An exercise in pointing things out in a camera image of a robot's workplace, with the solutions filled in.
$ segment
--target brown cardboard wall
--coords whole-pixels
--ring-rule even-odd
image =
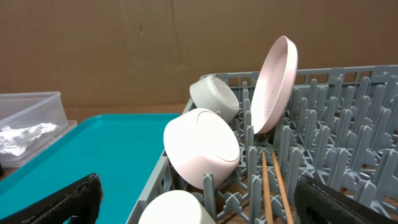
[[[396,0],[0,0],[0,92],[181,103],[201,75],[259,70],[281,35],[299,68],[398,64],[397,11]]]

